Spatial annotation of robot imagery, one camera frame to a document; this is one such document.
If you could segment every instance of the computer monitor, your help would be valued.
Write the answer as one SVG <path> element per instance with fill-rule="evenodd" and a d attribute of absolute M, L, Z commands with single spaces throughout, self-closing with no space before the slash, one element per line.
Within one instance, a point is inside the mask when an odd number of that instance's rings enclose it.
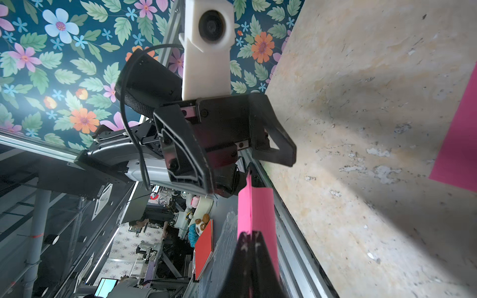
<path fill-rule="evenodd" d="M 95 296 L 106 298 L 109 292 L 117 285 L 118 280 L 112 278 L 102 278 L 99 282 L 98 288 L 94 293 Z"/>

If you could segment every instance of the floral wallpaper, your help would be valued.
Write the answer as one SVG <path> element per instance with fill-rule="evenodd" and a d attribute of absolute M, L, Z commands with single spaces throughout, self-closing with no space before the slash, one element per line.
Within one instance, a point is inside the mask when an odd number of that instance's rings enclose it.
<path fill-rule="evenodd" d="M 123 129 L 114 86 L 136 49 L 160 44 L 172 0 L 0 0 L 0 129 L 82 150 Z M 265 92 L 301 0 L 233 0 L 234 93 Z M 149 53 L 158 58 L 155 52 Z M 168 68 L 183 73 L 173 49 Z M 127 108 L 130 125 L 140 115 Z"/>

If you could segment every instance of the pink paper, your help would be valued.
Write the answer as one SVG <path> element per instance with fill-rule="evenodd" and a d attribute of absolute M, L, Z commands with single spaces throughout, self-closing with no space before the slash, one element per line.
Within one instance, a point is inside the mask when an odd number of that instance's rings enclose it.
<path fill-rule="evenodd" d="M 429 179 L 477 192 L 477 65 Z"/>
<path fill-rule="evenodd" d="M 280 278 L 273 189 L 252 187 L 251 176 L 248 175 L 247 186 L 238 193 L 238 199 L 237 239 L 242 232 L 249 235 L 252 231 L 262 232 L 275 273 Z"/>

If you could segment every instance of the blue flower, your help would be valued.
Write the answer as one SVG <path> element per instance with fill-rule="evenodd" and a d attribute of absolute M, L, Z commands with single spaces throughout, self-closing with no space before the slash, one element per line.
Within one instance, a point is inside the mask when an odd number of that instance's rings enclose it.
<path fill-rule="evenodd" d="M 38 136 L 38 133 L 36 132 L 36 129 L 27 128 L 26 135 L 31 136 L 31 137 L 36 137 L 36 136 Z"/>
<path fill-rule="evenodd" d="M 241 46 L 242 46 L 242 44 L 243 44 L 243 40 L 242 40 L 242 38 L 241 38 L 241 37 L 240 37 L 240 38 L 236 38 L 236 39 L 235 39 L 235 41 L 237 42 L 237 44 L 236 44 L 237 46 L 239 46 L 239 47 L 241 47 Z"/>
<path fill-rule="evenodd" d="M 15 86 L 11 85 L 9 87 L 7 84 L 5 84 L 3 85 L 3 93 L 15 97 L 15 93 L 18 93 L 18 91 L 15 90 Z"/>
<path fill-rule="evenodd" d="M 241 24 L 241 26 L 242 26 L 244 32 L 247 32 L 249 30 L 249 27 L 250 27 L 250 25 L 247 25 L 247 22 Z"/>
<path fill-rule="evenodd" d="M 83 39 L 84 39 L 84 35 L 81 35 L 80 38 L 78 38 L 78 36 L 73 36 L 73 39 L 77 41 L 77 43 L 75 43 L 74 45 L 75 45 L 76 47 L 81 46 L 81 48 L 82 48 L 83 50 L 84 50 L 84 45 L 85 45 L 85 44 L 88 44 L 87 41 L 84 41 L 84 40 L 83 40 Z"/>
<path fill-rule="evenodd" d="M 107 40 L 109 40 L 111 37 L 111 30 L 106 30 L 106 28 L 103 28 L 104 33 L 101 33 L 101 35 L 105 36 Z"/>
<path fill-rule="evenodd" d="M 136 10 L 133 8 L 133 10 L 131 10 L 131 8 L 127 8 L 127 11 L 128 13 L 126 13 L 126 16 L 129 18 L 131 18 L 131 20 L 133 20 L 134 22 L 134 18 L 137 18 L 137 14 L 135 14 Z"/>
<path fill-rule="evenodd" d="M 53 89 L 53 97 L 56 98 L 57 100 L 61 101 L 62 97 L 64 97 L 63 94 L 61 94 L 61 91 L 56 91 L 56 89 Z"/>
<path fill-rule="evenodd" d="M 8 40 L 9 43 L 13 43 L 15 40 L 17 40 L 16 38 L 13 37 L 13 32 L 7 32 L 5 30 L 3 32 L 5 32 L 5 34 L 3 35 L 3 38 Z"/>
<path fill-rule="evenodd" d="M 28 24 L 23 23 L 20 18 L 17 18 L 17 22 L 13 21 L 11 23 L 15 26 L 18 26 L 18 32 L 20 32 L 20 33 L 22 31 L 28 32 L 28 30 L 25 28 L 25 26 L 28 25 Z"/>
<path fill-rule="evenodd" d="M 145 41 L 145 39 L 144 39 L 144 38 L 141 38 L 141 37 L 142 37 L 142 34 L 141 34 L 141 33 L 139 33 L 138 35 L 133 34 L 133 37 L 134 37 L 134 39 L 136 40 L 136 41 L 134 42 L 135 45 L 137 45 L 137 44 L 139 43 L 140 46 L 143 46 L 143 41 Z"/>
<path fill-rule="evenodd" d="M 56 116 L 58 116 L 58 114 L 55 114 L 55 111 L 53 110 L 50 113 L 46 112 L 46 114 L 48 115 L 48 119 L 56 120 Z"/>
<path fill-rule="evenodd" d="M 288 17 L 287 25 L 288 25 L 288 28 L 295 26 L 295 19 L 291 19 L 290 17 Z"/>
<path fill-rule="evenodd" d="M 58 37 L 55 40 L 53 39 L 50 39 L 50 41 L 53 43 L 53 49 L 56 50 L 56 49 L 59 49 L 60 51 L 62 50 L 61 47 L 64 46 L 64 43 L 60 42 L 60 38 Z"/>
<path fill-rule="evenodd" d="M 35 7 L 38 8 L 38 6 L 40 7 L 43 7 L 43 0 L 32 0 L 33 2 L 35 2 Z"/>
<path fill-rule="evenodd" d="M 267 87 L 265 87 L 265 83 L 260 83 L 259 89 L 260 91 L 265 92 L 265 90 L 267 89 Z"/>

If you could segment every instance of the workbench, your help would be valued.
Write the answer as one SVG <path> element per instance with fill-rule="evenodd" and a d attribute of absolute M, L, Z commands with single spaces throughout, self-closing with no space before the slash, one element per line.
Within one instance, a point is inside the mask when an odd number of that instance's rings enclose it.
<path fill-rule="evenodd" d="M 429 180 L 477 61 L 474 1 L 304 2 L 263 163 L 340 297 L 475 297 L 477 195 Z"/>

